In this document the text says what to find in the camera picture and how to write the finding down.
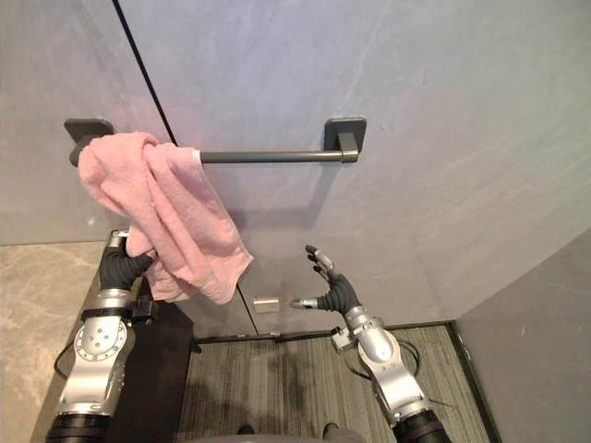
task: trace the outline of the wire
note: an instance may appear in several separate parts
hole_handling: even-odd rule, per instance
[[[64,372],[59,368],[59,362],[62,360],[62,358],[66,354],[67,350],[70,349],[70,347],[72,347],[73,344],[74,344],[74,340],[72,339],[67,343],[67,345],[64,347],[64,349],[62,349],[62,352],[59,353],[59,355],[57,355],[57,357],[55,358],[55,361],[54,361],[54,371],[58,376],[60,376],[63,379],[67,379],[67,375],[64,374]]]
[[[359,371],[358,369],[355,369],[354,367],[351,366],[351,364],[349,364],[349,362],[347,361],[347,357],[346,357],[346,353],[343,354],[343,360],[344,363],[347,365],[347,368],[356,376],[364,378],[365,380],[371,380],[371,377],[367,374],[364,374],[363,372]]]
[[[408,353],[410,353],[413,357],[413,360],[415,360],[415,371],[413,376],[416,377],[416,375],[418,374],[418,371],[421,368],[421,354],[418,351],[417,347],[410,341],[408,340],[404,340],[404,339],[396,339],[398,341],[398,343],[401,345],[401,347],[403,349],[405,349]],[[368,374],[364,374],[363,372],[359,371],[358,369],[355,369],[348,361],[346,358],[346,354],[343,355],[343,359],[344,359],[344,363],[347,365],[347,368],[349,369],[349,371],[351,371],[353,374],[355,374],[358,377],[364,378],[365,380],[371,380],[371,377]]]
[[[441,400],[434,400],[434,399],[428,399],[428,400],[431,403],[440,404],[441,406],[447,406],[448,408],[458,409],[458,407],[455,404],[449,404],[449,403],[446,403],[445,401],[441,401]]]
[[[413,376],[416,377],[418,375],[418,371],[420,371],[421,369],[421,353],[418,351],[418,349],[412,342],[404,339],[396,340],[404,349],[406,349],[413,356],[413,360],[415,360],[415,372],[413,373]]]
[[[123,10],[121,9],[121,5],[119,5],[119,1],[113,0],[113,6],[115,7],[115,12],[119,17],[119,21],[121,22],[121,27],[123,28],[123,31],[126,34],[127,42],[131,47],[131,52],[136,57],[136,62],[138,63],[139,71],[141,72],[141,75],[144,77],[144,81],[146,82],[146,86],[148,87],[148,91],[150,92],[151,99],[154,102],[156,110],[158,111],[158,114],[160,115],[160,118],[164,123],[164,127],[166,128],[168,137],[170,138],[170,141],[176,144],[175,134],[173,134],[173,130],[171,129],[170,124],[168,123],[168,119],[166,118],[164,109],[160,104],[160,100],[158,100],[158,95],[156,94],[156,90],[154,89],[154,86],[151,83],[150,76],[148,75],[148,70],[146,69],[144,62],[141,59],[141,55],[139,55],[138,46],[136,45],[136,41],[134,40],[133,35],[131,35],[131,30],[129,29],[129,25],[127,24],[127,19],[125,14],[123,13]]]

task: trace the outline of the towel bar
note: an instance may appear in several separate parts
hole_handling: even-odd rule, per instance
[[[324,125],[322,151],[257,151],[206,152],[203,163],[292,163],[292,162],[356,162],[363,147],[368,123],[363,117],[333,118]],[[68,134],[76,142],[70,152],[70,163],[78,166],[78,156],[93,138],[115,133],[113,125],[100,118],[70,118],[64,122]]]

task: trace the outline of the pink towel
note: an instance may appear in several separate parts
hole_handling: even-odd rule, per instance
[[[196,290],[218,305],[232,299],[252,256],[197,150],[115,134],[81,152],[78,173],[103,206],[130,219],[127,253],[158,254],[146,273],[154,299],[184,300]]]

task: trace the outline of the marble floor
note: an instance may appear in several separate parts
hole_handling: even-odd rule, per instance
[[[0,247],[0,441],[30,441],[103,242]]]

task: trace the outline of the robotic hand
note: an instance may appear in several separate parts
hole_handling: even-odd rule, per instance
[[[363,365],[371,374],[376,396],[399,443],[449,442],[428,398],[403,363],[398,341],[384,329],[381,319],[368,314],[351,283],[332,261],[314,246],[306,246],[314,270],[329,284],[323,296],[295,300],[292,307],[337,311],[347,328],[337,328],[332,344],[338,353],[357,343]]]
[[[101,290],[82,312],[74,340],[76,360],[59,400],[59,414],[46,441],[102,442],[124,384],[125,362],[135,343],[133,321],[152,318],[152,302],[132,300],[134,280],[150,266],[143,254],[129,257],[127,231],[113,231],[99,267]]]

